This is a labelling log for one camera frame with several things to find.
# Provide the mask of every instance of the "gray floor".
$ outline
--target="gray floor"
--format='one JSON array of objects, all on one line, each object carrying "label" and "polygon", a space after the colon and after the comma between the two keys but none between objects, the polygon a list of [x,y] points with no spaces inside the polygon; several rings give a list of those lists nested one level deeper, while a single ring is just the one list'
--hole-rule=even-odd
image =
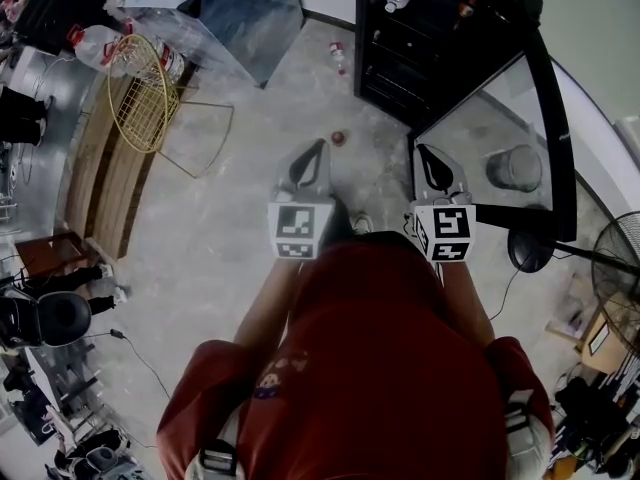
[{"label": "gray floor", "polygon": [[[187,99],[235,107],[221,155],[198,179],[156,156],[129,253],[117,264],[119,280],[131,287],[131,300],[97,317],[91,332],[123,331],[170,391],[196,345],[232,337],[273,263],[266,231],[268,189],[278,160],[301,141],[345,131],[347,143],[332,148],[337,193],[351,211],[369,212],[377,229],[402,227],[408,207],[407,129],[352,95],[351,75],[338,75],[329,53],[329,43],[336,40],[352,59],[353,34],[308,22],[264,91],[215,74],[198,75],[192,83],[199,88],[187,91]],[[507,119],[484,101],[459,112],[440,125],[441,136]],[[505,126],[526,134],[515,123]],[[212,141],[219,143],[224,125],[214,119],[211,127]],[[172,137],[172,148],[192,140],[188,127],[181,130]],[[206,166],[215,148],[202,147]],[[588,246],[606,219],[582,189],[578,202],[578,243]],[[495,314],[514,273],[506,231],[480,225],[469,265],[480,298]],[[567,342],[544,331],[576,270],[587,272],[588,264],[552,260],[538,274],[519,274],[494,321],[498,335],[521,341],[549,390],[578,359]],[[95,343],[99,396],[138,441],[153,444],[166,405],[156,379],[127,344],[108,336]],[[133,451],[156,478],[164,477],[155,450],[134,444]]]}]

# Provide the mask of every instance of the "yellow wire chair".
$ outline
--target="yellow wire chair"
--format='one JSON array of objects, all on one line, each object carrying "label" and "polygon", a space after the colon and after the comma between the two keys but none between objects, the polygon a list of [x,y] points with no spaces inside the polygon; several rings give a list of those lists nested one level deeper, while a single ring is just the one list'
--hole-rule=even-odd
[{"label": "yellow wire chair", "polygon": [[[116,109],[111,80],[122,70],[134,79]],[[122,137],[140,153],[159,151],[180,98],[147,39],[131,34],[118,43],[109,65],[107,87],[111,112]]]}]

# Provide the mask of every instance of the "wire basket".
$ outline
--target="wire basket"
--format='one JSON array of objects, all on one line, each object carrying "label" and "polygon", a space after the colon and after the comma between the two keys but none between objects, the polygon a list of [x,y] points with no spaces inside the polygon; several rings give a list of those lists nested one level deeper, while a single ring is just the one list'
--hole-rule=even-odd
[{"label": "wire basket", "polygon": [[[111,80],[122,72],[134,79],[116,110]],[[136,34],[125,36],[114,51],[107,83],[111,112],[124,139],[140,153],[158,151],[180,100],[151,43]]]},{"label": "wire basket", "polygon": [[594,252],[622,264],[616,268],[592,261],[593,290],[609,327],[630,351],[640,354],[640,212],[610,222],[600,233]]}]

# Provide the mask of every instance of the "concrete floor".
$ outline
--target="concrete floor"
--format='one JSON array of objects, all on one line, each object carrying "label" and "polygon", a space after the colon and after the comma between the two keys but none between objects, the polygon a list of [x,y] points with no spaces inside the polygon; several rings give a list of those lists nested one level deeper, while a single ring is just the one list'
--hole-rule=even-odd
[{"label": "concrete floor", "polygon": [[[338,75],[329,53],[329,43],[336,40],[343,42],[349,59],[345,76]],[[407,129],[352,95],[353,49],[353,34],[309,21],[265,90],[207,73],[192,82],[198,89],[187,91],[187,100],[235,107],[228,140],[215,163],[195,180],[156,156],[129,253],[117,264],[131,299],[97,317],[91,329],[92,334],[111,328],[124,332],[169,391],[200,342],[233,336],[273,263],[268,189],[278,161],[295,145],[346,131],[347,143],[332,148],[336,192],[351,211],[369,212],[377,229],[401,229],[408,208]],[[439,134],[446,135],[447,127],[451,135],[460,135],[474,123],[508,120],[490,105],[457,112],[466,114],[440,125]],[[509,126],[526,135],[516,124]],[[212,140],[220,141],[220,123],[212,127]],[[179,147],[180,139],[191,140],[186,128],[172,144]],[[203,148],[203,156],[213,158],[215,151]],[[578,204],[578,244],[588,246],[606,218],[580,188]],[[480,298],[494,315],[514,268],[506,254],[505,230],[480,225],[477,233],[469,265]],[[573,273],[588,268],[587,262],[569,258],[552,260],[537,274],[519,274],[494,321],[499,336],[521,341],[549,390],[578,356],[544,327]],[[100,398],[135,439],[153,444],[167,401],[155,377],[126,343],[109,336],[94,340],[90,366],[100,369]],[[134,443],[133,453],[154,477],[164,477],[155,450]]]}]

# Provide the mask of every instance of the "red shirt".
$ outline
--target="red shirt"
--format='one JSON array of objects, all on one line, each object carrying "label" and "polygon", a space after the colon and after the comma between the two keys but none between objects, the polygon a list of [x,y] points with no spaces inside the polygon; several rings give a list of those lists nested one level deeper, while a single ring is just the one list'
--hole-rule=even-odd
[{"label": "red shirt", "polygon": [[533,389],[531,412],[552,432],[546,393],[514,338],[482,350],[444,311],[419,254],[334,247],[303,269],[262,372],[237,345],[198,347],[158,429],[169,479],[247,400],[238,455],[249,479],[505,478],[504,405]]}]

